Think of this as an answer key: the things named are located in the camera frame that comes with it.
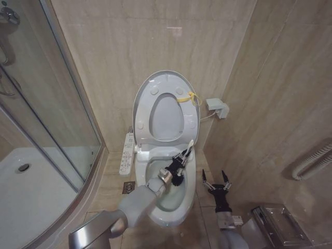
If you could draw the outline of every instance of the shower enclosure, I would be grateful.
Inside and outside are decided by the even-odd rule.
[[[37,0],[0,7],[1,248],[23,248],[49,229],[104,146],[46,7]]]

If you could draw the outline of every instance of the yellow cable tie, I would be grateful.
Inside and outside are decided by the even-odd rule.
[[[180,98],[180,99],[177,99],[177,101],[178,101],[179,103],[183,103],[183,102],[186,102],[186,101],[188,101],[188,100],[191,100],[192,104],[193,104],[194,106],[196,106],[196,105],[197,105],[197,104],[196,104],[196,101],[195,101],[195,99],[196,99],[198,105],[201,105],[201,104],[202,104],[201,99],[200,99],[195,93],[193,93],[193,92],[188,92],[188,94],[189,94],[189,97],[186,97],[186,98]]]

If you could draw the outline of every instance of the white pipe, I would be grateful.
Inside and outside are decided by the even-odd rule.
[[[314,174],[316,174],[318,171],[320,171],[321,169],[323,169],[325,166],[327,166],[329,163],[332,162],[332,153],[330,153],[327,157],[321,160],[318,164],[314,164],[305,173],[300,174],[300,172],[304,170],[309,164],[317,161],[319,158],[321,158],[331,150],[332,150],[332,143],[325,145],[323,148],[317,150],[314,154],[304,159],[298,166],[296,166],[295,169],[293,169],[292,177],[298,181],[312,177]]]

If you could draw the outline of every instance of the toilet bowl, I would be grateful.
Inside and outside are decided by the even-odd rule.
[[[145,185],[157,177],[161,168],[169,166],[172,157],[196,142],[200,112],[191,100],[178,102],[194,92],[190,83],[174,71],[160,71],[148,77],[140,87],[133,108],[133,132],[137,185]],[[177,226],[188,215],[196,188],[194,148],[183,171],[180,186],[171,185],[157,200],[149,217],[160,226]]]

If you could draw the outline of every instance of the floor tile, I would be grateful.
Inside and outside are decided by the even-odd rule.
[[[80,224],[85,221],[86,214],[80,218]],[[55,247],[56,249],[69,249],[68,237],[66,237],[59,245]]]
[[[213,178],[210,171],[205,171],[206,180],[213,184]],[[196,193],[198,195],[199,203],[201,206],[216,206],[216,202],[212,194],[208,192],[202,183],[202,173],[196,172]]]
[[[202,207],[203,219],[209,237],[211,249],[220,248],[218,239],[220,236],[220,230],[217,223],[217,216],[214,207]]]
[[[92,216],[96,215],[98,212],[88,212],[87,216],[85,218],[85,222],[90,219]],[[121,248],[121,241],[122,241],[122,235],[113,239],[109,240],[110,247],[112,249],[120,249]]]
[[[129,176],[103,175],[98,191],[88,209],[88,212],[116,210],[123,198],[123,183],[129,181]]]
[[[118,175],[122,153],[110,153],[106,162],[104,175]]]
[[[210,248],[197,196],[182,224],[160,227],[146,216],[124,232],[121,248]]]
[[[196,156],[196,171],[202,172],[202,169],[204,169],[205,171],[210,171],[203,150],[202,149],[195,150],[195,156]]]

